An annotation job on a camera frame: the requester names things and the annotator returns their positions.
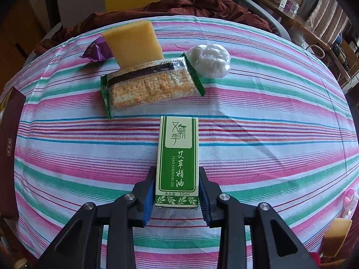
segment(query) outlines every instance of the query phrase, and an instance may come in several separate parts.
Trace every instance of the purple wrapper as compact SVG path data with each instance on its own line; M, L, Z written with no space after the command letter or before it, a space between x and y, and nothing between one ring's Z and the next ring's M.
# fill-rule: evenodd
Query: purple wrapper
M113 58L110 48L108 47L105 39L100 36L87 47L81 58L88 58L94 62L102 62L109 58Z

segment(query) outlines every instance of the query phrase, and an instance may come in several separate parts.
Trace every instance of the wooden desk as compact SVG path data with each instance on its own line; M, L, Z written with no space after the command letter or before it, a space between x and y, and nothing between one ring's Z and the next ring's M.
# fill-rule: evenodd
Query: wooden desk
M330 46L322 41L319 36L315 33L315 30L306 23L301 17L293 12L290 12L283 7L279 7L278 4L270 1L270 0L253 0L258 4L262 4L265 7L272 10L274 13L279 15L282 18L283 26L287 26L289 29L291 26L295 26L304 32L304 35L310 36L315 42L317 42L323 50L330 51Z

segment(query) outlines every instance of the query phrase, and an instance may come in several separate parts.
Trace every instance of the brown blanket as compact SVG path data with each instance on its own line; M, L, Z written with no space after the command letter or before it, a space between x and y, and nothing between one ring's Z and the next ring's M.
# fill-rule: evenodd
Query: brown blanket
M272 32L266 20L250 13L232 0L161 0L134 10L93 13L75 27L62 29L51 39L41 41L36 46L35 53L41 55L71 37L109 24L131 19L172 15L219 18Z

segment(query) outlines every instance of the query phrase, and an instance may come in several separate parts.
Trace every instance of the tablecloth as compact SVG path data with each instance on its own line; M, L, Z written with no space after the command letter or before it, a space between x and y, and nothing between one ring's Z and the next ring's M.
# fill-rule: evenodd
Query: tablecloth
M241 202L270 203L305 247L317 250L342 213L344 191L358 188L357 136L333 75L298 46L249 26L191 16L148 20L165 57L221 44L232 56L230 74L202 77L202 98L107 119L99 77L119 67L114 59L79 56L102 31L128 22L70 39L21 70L5 91L15 86L26 95L15 149L22 243L39 257L83 203L131 191L156 164L160 116L183 115L199 118L199 162L209 180ZM216 268L219 238L200 209L154 208L148 226L134 229L137 268Z

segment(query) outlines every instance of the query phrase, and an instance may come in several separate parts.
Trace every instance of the dark brown box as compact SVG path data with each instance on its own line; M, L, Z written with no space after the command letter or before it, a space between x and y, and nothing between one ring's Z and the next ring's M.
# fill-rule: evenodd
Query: dark brown box
M18 218L14 186L16 137L26 96L14 87L0 103L0 215Z

